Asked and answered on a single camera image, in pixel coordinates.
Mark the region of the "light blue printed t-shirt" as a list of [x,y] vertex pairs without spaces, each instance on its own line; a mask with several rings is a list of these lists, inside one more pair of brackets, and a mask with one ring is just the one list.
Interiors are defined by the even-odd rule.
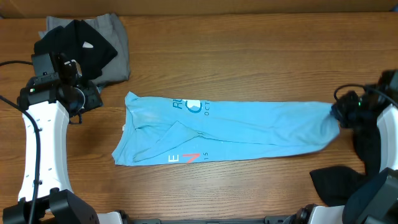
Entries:
[[340,133],[323,102],[125,98],[122,166],[240,161],[318,152]]

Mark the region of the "black t-shirt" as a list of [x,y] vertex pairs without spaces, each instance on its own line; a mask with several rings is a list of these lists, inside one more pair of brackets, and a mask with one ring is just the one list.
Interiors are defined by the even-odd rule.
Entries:
[[332,166],[310,172],[318,196],[329,207],[345,205],[358,189],[379,173],[381,135],[378,127],[374,125],[353,129],[353,146],[364,163],[365,173],[346,166]]

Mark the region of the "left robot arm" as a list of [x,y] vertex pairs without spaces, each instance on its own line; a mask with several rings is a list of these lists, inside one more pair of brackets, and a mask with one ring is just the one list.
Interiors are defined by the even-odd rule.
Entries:
[[80,65],[63,53],[33,54],[35,75],[17,103],[26,133],[25,171],[17,205],[3,210],[4,223],[129,223],[117,210],[96,213],[73,193],[66,138],[71,118],[102,106],[97,88],[84,82]]

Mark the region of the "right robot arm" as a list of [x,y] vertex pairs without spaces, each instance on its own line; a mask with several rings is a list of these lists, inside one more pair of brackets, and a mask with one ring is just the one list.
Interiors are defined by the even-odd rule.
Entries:
[[331,114],[352,129],[365,174],[345,166],[311,171],[326,205],[308,204],[284,223],[397,223],[397,70],[362,88],[361,96],[353,90],[336,96]]

